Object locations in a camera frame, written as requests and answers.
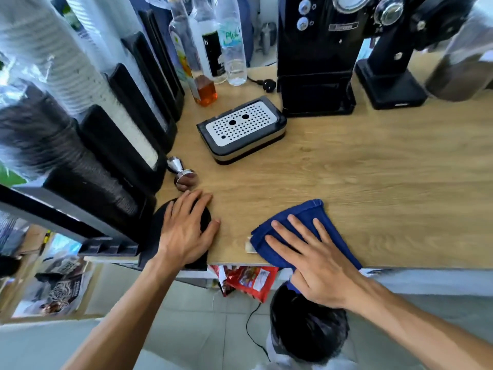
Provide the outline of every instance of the power button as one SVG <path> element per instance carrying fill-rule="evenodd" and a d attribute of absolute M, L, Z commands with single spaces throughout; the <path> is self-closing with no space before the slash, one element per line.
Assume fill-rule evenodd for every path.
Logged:
<path fill-rule="evenodd" d="M 296 28 L 300 31 L 304 31 L 308 27 L 308 18 L 307 17 L 301 17 L 298 19 L 298 22 L 296 23 Z"/>
<path fill-rule="evenodd" d="M 301 0 L 299 6 L 298 6 L 298 11 L 300 12 L 301 15 L 306 15 L 311 9 L 311 2 L 310 0 Z"/>

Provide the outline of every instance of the person's left hand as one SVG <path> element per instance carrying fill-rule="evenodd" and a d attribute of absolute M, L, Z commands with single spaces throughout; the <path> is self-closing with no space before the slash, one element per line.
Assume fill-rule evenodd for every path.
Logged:
<path fill-rule="evenodd" d="M 175 202 L 170 202 L 164 213 L 159 249 L 154 258 L 182 268 L 198 260 L 211 246 L 219 230 L 220 220 L 213 219 L 201 233 L 200 219 L 212 194 L 202 195 L 202 190 L 184 192 Z"/>

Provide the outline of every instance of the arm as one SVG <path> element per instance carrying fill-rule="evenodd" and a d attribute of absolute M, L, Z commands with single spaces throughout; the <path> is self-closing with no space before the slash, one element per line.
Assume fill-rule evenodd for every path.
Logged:
<path fill-rule="evenodd" d="M 492 368 L 493 345 L 416 308 L 362 276 L 332 243 L 317 219 L 314 225 L 322 242 L 295 216 L 288 219 L 305 241 L 276 221 L 272 226 L 299 253 L 272 236 L 266 236 L 266 241 L 296 267 L 291 282 L 307 299 L 365 317 L 431 370 Z"/>
<path fill-rule="evenodd" d="M 164 214 L 159 249 L 134 285 L 62 368 L 64 370 L 133 369 L 169 286 L 181 268 L 211 246 L 219 221 L 200 233 L 200 218 L 212 195 L 185 192 Z"/>

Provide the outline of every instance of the person's right hand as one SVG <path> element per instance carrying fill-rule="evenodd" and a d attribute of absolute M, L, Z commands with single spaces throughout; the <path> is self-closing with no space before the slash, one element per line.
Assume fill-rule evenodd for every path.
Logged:
<path fill-rule="evenodd" d="M 331 308 L 354 310 L 361 304 L 367 279 L 337 249 L 318 219 L 314 219 L 313 224 L 322 241 L 294 215 L 288 216 L 288 220 L 305 241 L 277 221 L 272 222 L 272 227 L 299 253 L 273 236 L 267 235 L 265 240 L 282 258 L 296 267 L 291 277 L 292 284 L 313 302 Z"/>

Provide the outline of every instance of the stacked plastic cups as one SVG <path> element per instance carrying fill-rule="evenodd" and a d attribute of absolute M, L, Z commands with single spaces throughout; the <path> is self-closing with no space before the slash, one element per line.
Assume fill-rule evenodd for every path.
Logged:
<path fill-rule="evenodd" d="M 168 123 L 164 120 L 156 102 L 152 98 L 149 87 L 145 83 L 144 77 L 140 72 L 134 56 L 127 51 L 121 43 L 120 35 L 116 31 L 112 20 L 96 5 L 94 0 L 66 1 L 70 5 L 73 13 L 77 16 L 77 19 L 79 19 L 79 22 L 84 26 L 84 29 L 91 37 L 91 40 L 97 46 L 99 52 L 105 57 L 106 61 L 111 62 L 111 68 L 114 68 L 119 62 L 126 66 L 150 109 L 161 124 L 161 127 L 166 130 Z"/>
<path fill-rule="evenodd" d="M 35 68 L 38 77 L 32 80 L 51 93 L 71 116 L 92 105 L 101 106 L 146 163 L 154 167 L 157 152 L 68 28 L 45 0 L 2 0 L 0 52 L 31 72 Z"/>

